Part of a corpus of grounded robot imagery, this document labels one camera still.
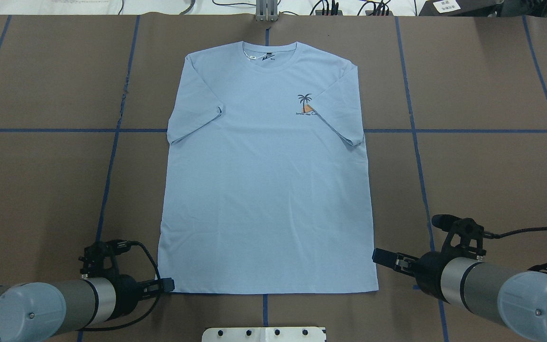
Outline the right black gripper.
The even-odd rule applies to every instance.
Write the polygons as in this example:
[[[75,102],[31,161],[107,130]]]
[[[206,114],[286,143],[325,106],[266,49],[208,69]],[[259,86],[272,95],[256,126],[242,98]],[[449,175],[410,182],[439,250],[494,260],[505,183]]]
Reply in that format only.
[[[418,257],[401,252],[391,252],[381,248],[374,249],[372,260],[398,273],[416,279],[420,290],[441,301],[447,301],[442,291],[442,274],[452,260],[441,252],[430,251]]]

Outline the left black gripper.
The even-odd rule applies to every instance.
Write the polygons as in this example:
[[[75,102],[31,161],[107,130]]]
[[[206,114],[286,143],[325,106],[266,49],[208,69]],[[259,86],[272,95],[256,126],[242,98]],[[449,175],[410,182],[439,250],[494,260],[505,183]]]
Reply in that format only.
[[[111,279],[115,290],[115,306],[111,320],[127,316],[137,307],[139,301],[160,297],[160,292],[173,292],[174,280],[171,278],[136,281],[130,275],[119,275]]]

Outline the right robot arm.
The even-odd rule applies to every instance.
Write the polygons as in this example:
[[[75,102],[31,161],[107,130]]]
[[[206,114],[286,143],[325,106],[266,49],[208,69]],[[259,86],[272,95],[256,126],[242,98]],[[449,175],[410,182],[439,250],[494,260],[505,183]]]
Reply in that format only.
[[[415,278],[421,292],[503,325],[523,338],[547,342],[547,273],[519,271],[473,258],[421,257],[377,248],[373,262]]]

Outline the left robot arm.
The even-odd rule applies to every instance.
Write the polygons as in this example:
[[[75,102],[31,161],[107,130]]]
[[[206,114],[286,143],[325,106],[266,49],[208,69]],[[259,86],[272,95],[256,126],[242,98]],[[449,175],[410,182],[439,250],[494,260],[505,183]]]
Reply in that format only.
[[[171,278],[138,282],[128,275],[0,285],[0,342],[42,342],[91,329],[174,288]]]

